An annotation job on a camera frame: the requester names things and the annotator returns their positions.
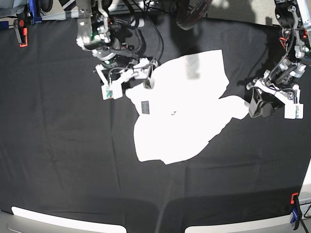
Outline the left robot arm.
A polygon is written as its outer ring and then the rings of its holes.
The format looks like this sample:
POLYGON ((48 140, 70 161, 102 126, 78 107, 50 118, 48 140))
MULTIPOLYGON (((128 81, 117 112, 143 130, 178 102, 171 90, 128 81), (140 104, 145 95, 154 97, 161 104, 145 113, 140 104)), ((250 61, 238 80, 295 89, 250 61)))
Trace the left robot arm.
POLYGON ((252 91, 249 115, 269 117, 284 107, 285 119, 302 119, 298 81, 311 65, 311 16, 305 0, 276 0, 275 5, 285 55, 272 70, 247 84, 252 91))

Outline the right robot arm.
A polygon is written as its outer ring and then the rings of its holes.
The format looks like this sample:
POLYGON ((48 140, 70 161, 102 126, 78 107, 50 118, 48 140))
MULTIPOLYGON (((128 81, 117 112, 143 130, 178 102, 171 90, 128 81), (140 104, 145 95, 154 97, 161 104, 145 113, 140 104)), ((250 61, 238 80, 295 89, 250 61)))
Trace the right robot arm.
POLYGON ((95 73, 107 91, 113 83, 142 80, 146 89, 154 87, 152 71, 157 67, 155 57, 145 57, 145 39, 139 29, 135 2, 125 0, 130 18, 113 17, 109 13, 110 0, 78 0, 77 45, 100 60, 95 73))

